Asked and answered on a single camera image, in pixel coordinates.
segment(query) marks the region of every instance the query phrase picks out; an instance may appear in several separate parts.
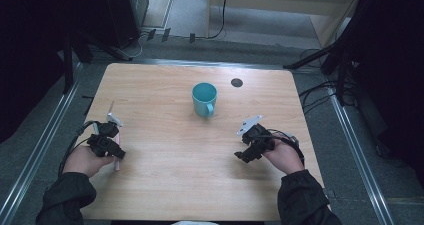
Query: black cloth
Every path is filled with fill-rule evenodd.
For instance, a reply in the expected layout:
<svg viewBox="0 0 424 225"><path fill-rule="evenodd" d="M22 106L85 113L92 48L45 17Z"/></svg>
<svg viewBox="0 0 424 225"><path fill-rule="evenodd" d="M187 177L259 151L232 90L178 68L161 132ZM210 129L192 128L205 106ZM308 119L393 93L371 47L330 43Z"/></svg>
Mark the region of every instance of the black cloth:
<svg viewBox="0 0 424 225"><path fill-rule="evenodd" d="M96 190L81 173L65 173L44 194L37 224L84 224L80 208L92 203ZM278 210L282 224L341 224L327 207L321 185L308 170L281 179Z"/></svg>

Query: gray floor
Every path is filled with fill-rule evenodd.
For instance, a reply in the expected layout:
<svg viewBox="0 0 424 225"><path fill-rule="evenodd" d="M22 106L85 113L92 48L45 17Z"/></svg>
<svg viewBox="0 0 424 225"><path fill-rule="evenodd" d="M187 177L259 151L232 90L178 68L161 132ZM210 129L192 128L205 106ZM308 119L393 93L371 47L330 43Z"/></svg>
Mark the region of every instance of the gray floor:
<svg viewBox="0 0 424 225"><path fill-rule="evenodd" d="M199 4L190 5L187 1ZM201 17L204 16L201 11L205 6L204 0L173 0L166 27L171 28L172 35L187 37L189 33L196 33L197 36L203 36L206 19ZM211 17L211 34L220 26L220 8L214 9L218 16ZM240 66L242 63L254 64L251 66L257 68L282 69L282 65L298 61L301 56L306 55L303 53L305 49L319 48L307 15L231 8L227 8L226 14L227 12L231 16L226 17L225 32L217 40L198 39L190 44L188 39L176 37L169 38L167 42L161 42L160 35L151 41L142 37L142 54L132 62L143 63L146 59L160 59L159 62L167 63L172 63L168 60L178 60L179 63L205 61L218 62L221 65L225 63L226 66ZM136 54L139 50L138 44L134 44L126 52ZM72 139L75 129L85 119L84 112L90 100L82 96L95 96L104 70L111 62L116 61L104 53L96 52L93 63L84 64L85 70L80 77L76 94L27 188L12 224L33 224L41 206L42 193L55 180L57 164L64 149ZM315 61L312 66L319 66L319 62ZM326 78L312 66L293 71L298 92L325 81ZM36 141L61 99L62 87L63 80L60 80L34 108L15 135L1 144L0 158L4 165L0 167L0 201L6 200L27 158L33 152ZM326 90L319 90L311 94L308 101L312 102L326 95ZM424 191L416 181L413 171L401 161L382 159L376 155L375 142L360 111L352 107L345 109L385 196L394 223L424 224ZM369 194L332 103L328 101L316 107L305 118L333 211L343 224L378 224ZM86 224L100 225L109 222L86 221Z"/></svg>

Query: forearm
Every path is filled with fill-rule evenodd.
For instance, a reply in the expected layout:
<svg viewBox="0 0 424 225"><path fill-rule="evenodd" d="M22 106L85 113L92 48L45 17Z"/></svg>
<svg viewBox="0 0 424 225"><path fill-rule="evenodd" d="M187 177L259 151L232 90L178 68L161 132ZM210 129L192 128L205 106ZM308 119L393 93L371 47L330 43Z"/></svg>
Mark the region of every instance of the forearm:
<svg viewBox="0 0 424 225"><path fill-rule="evenodd" d="M64 173L43 196L37 224L83 224L80 208L92 203L96 190L87 175Z"/></svg>
<svg viewBox="0 0 424 225"><path fill-rule="evenodd" d="M321 185L308 170L281 179L278 210L282 224L341 224L328 204Z"/></svg>

